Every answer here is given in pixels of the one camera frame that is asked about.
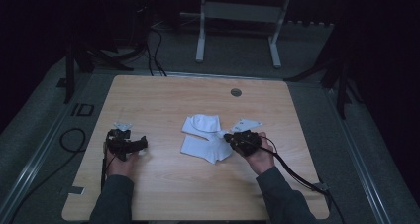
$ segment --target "wooden table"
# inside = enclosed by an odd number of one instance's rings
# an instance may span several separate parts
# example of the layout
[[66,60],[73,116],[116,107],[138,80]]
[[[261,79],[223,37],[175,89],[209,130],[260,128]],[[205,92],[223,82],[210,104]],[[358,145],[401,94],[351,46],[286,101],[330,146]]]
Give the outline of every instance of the wooden table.
[[[242,91],[231,95],[233,88]],[[116,76],[62,211],[65,220],[87,220],[100,194],[103,142],[114,122],[133,124],[132,140],[146,135],[147,152],[138,161],[133,198],[134,220],[268,219],[256,175],[237,153],[212,165],[180,152],[187,116],[219,115],[222,129],[241,118],[263,122],[280,155],[303,178],[318,182],[305,137],[282,81]],[[325,198],[298,184],[277,164],[293,189],[305,196],[311,212],[325,219]]]

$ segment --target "wire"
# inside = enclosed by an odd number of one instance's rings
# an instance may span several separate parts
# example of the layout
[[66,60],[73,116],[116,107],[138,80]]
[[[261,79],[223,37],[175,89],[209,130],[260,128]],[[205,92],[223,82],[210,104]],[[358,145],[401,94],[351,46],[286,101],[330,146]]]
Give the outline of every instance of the wire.
[[[73,131],[78,131],[82,134],[82,141],[80,143],[80,146],[77,148],[77,150],[72,150],[67,148],[62,139],[63,137],[69,133],[69,132],[73,132]],[[51,177],[53,177],[57,172],[59,172],[62,168],[64,168],[71,160],[74,159],[74,157],[79,154],[82,153],[84,151],[86,151],[86,149],[81,149],[84,145],[84,142],[86,141],[86,134],[84,133],[83,130],[81,130],[80,128],[71,128],[67,131],[65,131],[64,133],[61,134],[61,136],[59,137],[59,144],[61,145],[62,148],[64,148],[66,151],[73,153],[73,155],[71,155],[71,157],[64,163],[62,164],[59,168],[57,168],[54,172],[52,172],[49,176],[47,176],[43,181],[41,181],[37,186],[35,186],[30,192],[28,192],[25,197],[22,199],[22,201],[19,203],[18,207],[16,208],[13,217],[11,219],[11,221],[9,222],[10,224],[13,223],[13,221],[15,220],[16,216],[18,215],[19,210],[22,208],[22,206],[24,205],[25,201],[28,200],[28,198],[34,194],[34,192],[36,190],[38,190],[38,188],[40,188],[42,185],[44,185]]]
[[301,176],[299,176],[298,174],[296,174],[288,165],[287,165],[287,163],[284,161],[284,159],[278,154],[278,152],[277,152],[277,147],[275,146],[275,143],[272,141],[272,140],[270,140],[269,138],[267,138],[267,137],[264,137],[264,136],[260,136],[261,138],[264,138],[264,139],[267,139],[268,141],[270,141],[271,143],[272,143],[272,145],[274,146],[274,150],[275,150],[275,152],[273,152],[273,151],[270,151],[269,149],[267,149],[267,148],[264,148],[264,147],[261,147],[261,146],[259,146],[259,148],[260,149],[262,149],[262,150],[264,150],[264,151],[266,151],[266,152],[268,152],[268,153],[270,153],[270,154],[273,154],[279,161],[280,161],[280,163],[281,163],[281,165],[284,167],[284,169],[290,174],[290,176],[291,177],[293,177],[297,182],[299,182],[300,184],[302,184],[303,186],[305,186],[306,188],[308,188],[308,189],[311,189],[311,190],[314,190],[314,191],[317,191],[317,192],[319,192],[319,193],[321,193],[321,194],[323,194],[324,196],[326,196],[327,198],[330,198],[331,199],[331,201],[333,202],[333,204],[334,204],[334,206],[336,207],[336,209],[337,209],[337,212],[339,213],[339,216],[340,216],[340,219],[341,219],[341,221],[342,221],[342,223],[346,223],[346,221],[344,220],[344,217],[343,217],[343,213],[341,212],[341,210],[340,210],[340,208],[339,208],[339,206],[337,205],[337,203],[336,203],[336,201],[334,200],[334,198],[333,198],[333,195],[331,194],[331,192],[330,191],[328,191],[328,190],[321,190],[320,188],[318,188],[317,186],[315,186],[314,184],[312,184],[312,183],[310,183],[310,182],[308,182],[308,181],[306,181],[305,179],[303,179]]
[[151,53],[151,49],[150,49],[149,44],[146,44],[146,51],[148,52],[148,67],[149,67],[149,72],[151,73],[151,76],[155,76],[154,73],[152,72],[152,59],[153,59],[154,60],[154,63],[155,63],[155,66],[156,66],[158,72],[160,73],[160,76],[167,76],[166,75],[166,72],[163,70],[163,68],[161,67],[160,63],[158,62],[158,49],[159,49],[160,44],[161,44],[161,33],[158,32],[155,29],[152,29],[152,28],[151,28],[151,31],[154,32],[154,33],[156,33],[159,36],[159,41],[158,41],[157,48],[155,49],[155,53],[154,53],[153,56],[152,56],[152,53]]
[[108,166],[105,168],[105,172],[108,170],[111,163],[114,161],[114,159],[117,157],[117,154],[114,154],[114,157],[111,159],[111,161],[108,163]]

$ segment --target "sleeve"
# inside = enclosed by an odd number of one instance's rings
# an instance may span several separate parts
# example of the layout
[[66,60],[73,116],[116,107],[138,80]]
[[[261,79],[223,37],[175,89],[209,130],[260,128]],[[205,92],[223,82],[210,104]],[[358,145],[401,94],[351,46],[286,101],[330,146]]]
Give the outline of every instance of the sleeve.
[[109,176],[90,214],[89,223],[131,223],[133,189],[134,184],[129,178]]
[[292,190],[277,167],[257,177],[271,223],[317,223],[302,193]]

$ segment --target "white table leg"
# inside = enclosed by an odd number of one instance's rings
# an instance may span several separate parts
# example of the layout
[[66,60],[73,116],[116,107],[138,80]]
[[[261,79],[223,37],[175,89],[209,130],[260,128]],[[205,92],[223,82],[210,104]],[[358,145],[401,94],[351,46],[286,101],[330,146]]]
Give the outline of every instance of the white table leg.
[[278,55],[277,40],[280,34],[281,26],[284,22],[284,16],[286,15],[287,7],[290,0],[284,0],[284,4],[280,13],[278,14],[278,20],[275,27],[275,32],[272,36],[268,37],[269,50],[271,51],[272,65],[275,68],[281,68],[280,56]]
[[206,32],[204,29],[204,24],[206,20],[205,4],[206,0],[201,0],[200,35],[198,36],[197,54],[195,56],[196,62],[203,62],[204,60],[204,46],[206,44]]

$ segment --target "metal stand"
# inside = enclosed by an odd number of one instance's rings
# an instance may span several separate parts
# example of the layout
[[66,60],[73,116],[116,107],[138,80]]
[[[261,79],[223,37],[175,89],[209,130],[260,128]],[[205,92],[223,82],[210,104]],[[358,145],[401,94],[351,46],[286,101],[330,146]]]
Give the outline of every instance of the metal stand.
[[268,7],[257,5],[229,4],[219,2],[206,2],[201,0],[200,34],[198,36],[196,62],[203,62],[204,48],[206,42],[205,20],[206,18],[230,19],[239,21],[253,21],[276,23],[275,32],[268,37],[269,49],[271,51],[272,63],[275,68],[281,67],[278,55],[277,40],[281,26],[284,22],[285,12],[290,0],[284,0],[283,6]]
[[293,77],[285,78],[283,81],[297,82],[322,69],[327,69],[327,72],[324,74],[324,77],[321,80],[321,84],[324,88],[332,88],[337,79],[340,79],[336,107],[341,118],[346,119],[344,112],[344,104],[346,102],[346,87],[355,44],[355,42],[350,43],[343,54],[339,57],[321,57],[322,54],[320,54],[312,68],[303,71]]
[[74,94],[74,61],[77,62],[80,70],[82,72],[92,72],[95,68],[94,64],[91,61],[91,55],[95,55],[105,63],[125,71],[133,71],[133,68],[126,67],[123,64],[120,64],[113,58],[102,53],[100,50],[95,49],[90,44],[77,40],[75,37],[72,38],[72,41],[67,47],[66,50],[66,59],[65,59],[65,100],[64,103],[67,104],[71,97]]

